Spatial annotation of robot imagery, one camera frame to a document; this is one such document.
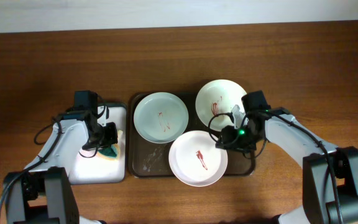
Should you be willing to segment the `green yellow sponge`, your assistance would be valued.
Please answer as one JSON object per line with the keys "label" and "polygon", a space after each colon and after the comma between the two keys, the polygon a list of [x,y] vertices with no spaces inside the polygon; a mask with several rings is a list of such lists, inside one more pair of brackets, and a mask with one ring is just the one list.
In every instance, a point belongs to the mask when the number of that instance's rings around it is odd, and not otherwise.
{"label": "green yellow sponge", "polygon": [[119,129],[117,131],[117,140],[118,140],[118,142],[115,143],[115,144],[112,144],[112,145],[110,145],[108,147],[101,148],[98,151],[97,156],[102,158],[102,159],[109,160],[109,161],[118,160],[119,156],[121,155],[121,139],[122,139],[122,135],[123,135],[123,131]]}

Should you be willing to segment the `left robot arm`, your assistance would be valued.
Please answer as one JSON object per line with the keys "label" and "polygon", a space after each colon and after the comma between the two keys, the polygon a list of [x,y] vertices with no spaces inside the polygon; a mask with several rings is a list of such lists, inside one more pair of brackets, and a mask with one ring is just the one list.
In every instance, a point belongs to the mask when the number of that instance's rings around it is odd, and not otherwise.
{"label": "left robot arm", "polygon": [[52,132],[41,151],[22,171],[10,172],[4,179],[1,211],[8,223],[91,223],[79,214],[69,174],[80,150],[97,153],[117,143],[114,123],[99,124],[109,117],[109,108],[98,103],[97,93],[76,91],[74,104],[52,119]]}

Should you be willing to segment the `cream plate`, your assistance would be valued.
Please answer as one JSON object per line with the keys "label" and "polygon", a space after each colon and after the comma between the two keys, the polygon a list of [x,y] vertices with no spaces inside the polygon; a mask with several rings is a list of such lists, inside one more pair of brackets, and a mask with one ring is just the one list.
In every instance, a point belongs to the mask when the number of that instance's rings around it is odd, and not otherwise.
{"label": "cream plate", "polygon": [[[230,80],[213,80],[205,84],[198,92],[195,101],[196,113],[203,124],[208,126],[211,118],[217,114],[229,113],[234,105],[239,105],[245,112],[241,98],[247,92],[239,84]],[[215,117],[210,129],[221,131],[226,126],[233,126],[230,116]]]}

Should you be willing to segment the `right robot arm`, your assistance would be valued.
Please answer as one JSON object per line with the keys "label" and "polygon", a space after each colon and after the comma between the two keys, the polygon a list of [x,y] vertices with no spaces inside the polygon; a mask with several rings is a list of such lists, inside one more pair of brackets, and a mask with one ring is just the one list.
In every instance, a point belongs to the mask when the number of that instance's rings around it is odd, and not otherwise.
{"label": "right robot arm", "polygon": [[358,149],[339,147],[315,135],[285,108],[272,108],[262,91],[241,98],[227,113],[216,147],[247,154],[256,144],[282,148],[303,170],[302,206],[274,217],[275,223],[358,222]]}

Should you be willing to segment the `pink white plate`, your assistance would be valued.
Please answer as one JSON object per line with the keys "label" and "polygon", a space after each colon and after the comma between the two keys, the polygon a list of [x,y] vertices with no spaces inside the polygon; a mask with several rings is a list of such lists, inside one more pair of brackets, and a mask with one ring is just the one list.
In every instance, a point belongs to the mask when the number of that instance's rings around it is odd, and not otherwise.
{"label": "pink white plate", "polygon": [[176,140],[168,154],[170,168],[183,183],[205,187],[217,182],[225,173],[228,155],[206,131],[188,131]]}

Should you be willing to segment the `pale green plate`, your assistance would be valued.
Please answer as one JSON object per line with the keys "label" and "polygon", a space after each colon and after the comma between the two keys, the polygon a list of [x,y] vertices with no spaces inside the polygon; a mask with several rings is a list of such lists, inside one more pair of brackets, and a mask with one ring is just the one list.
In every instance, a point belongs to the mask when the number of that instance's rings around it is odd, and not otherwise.
{"label": "pale green plate", "polygon": [[147,95],[135,107],[134,126],[145,140],[163,144],[176,140],[185,132],[189,113],[176,95],[156,92]]}

